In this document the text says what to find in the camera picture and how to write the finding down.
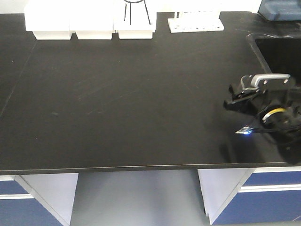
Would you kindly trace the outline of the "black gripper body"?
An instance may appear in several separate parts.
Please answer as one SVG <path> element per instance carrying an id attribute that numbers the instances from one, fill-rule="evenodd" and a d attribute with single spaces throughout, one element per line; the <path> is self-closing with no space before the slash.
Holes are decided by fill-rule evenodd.
<path id="1" fill-rule="evenodd" d="M 250 105 L 254 110 L 254 115 L 261 118 L 268 118 L 274 114 L 286 113 L 288 93 L 292 88 L 288 90 L 254 92 L 243 91 L 239 85 L 229 85 L 229 92 L 231 94 L 231 100 L 253 95 L 250 100 Z"/>

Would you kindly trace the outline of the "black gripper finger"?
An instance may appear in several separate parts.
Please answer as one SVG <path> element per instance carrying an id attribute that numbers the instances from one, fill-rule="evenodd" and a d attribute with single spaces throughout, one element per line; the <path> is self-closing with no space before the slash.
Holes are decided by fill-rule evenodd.
<path id="1" fill-rule="evenodd" d="M 254 115 L 254 110 L 250 105 L 250 100 L 252 99 L 253 95 L 237 98 L 233 100 L 225 100 L 223 102 L 223 107 L 226 110 L 234 111 L 237 113 L 247 114 L 247 115 Z"/>

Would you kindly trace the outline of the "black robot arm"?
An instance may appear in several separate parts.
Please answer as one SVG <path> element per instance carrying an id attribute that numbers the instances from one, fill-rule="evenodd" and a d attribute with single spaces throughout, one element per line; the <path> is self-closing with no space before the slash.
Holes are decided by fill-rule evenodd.
<path id="1" fill-rule="evenodd" d="M 255 126 L 245 125 L 237 134 L 262 136 L 274 144 L 283 159 L 292 165 L 301 162 L 301 88 L 288 79 L 258 84 L 241 82 L 229 86 L 231 100 L 226 110 L 250 115 Z"/>

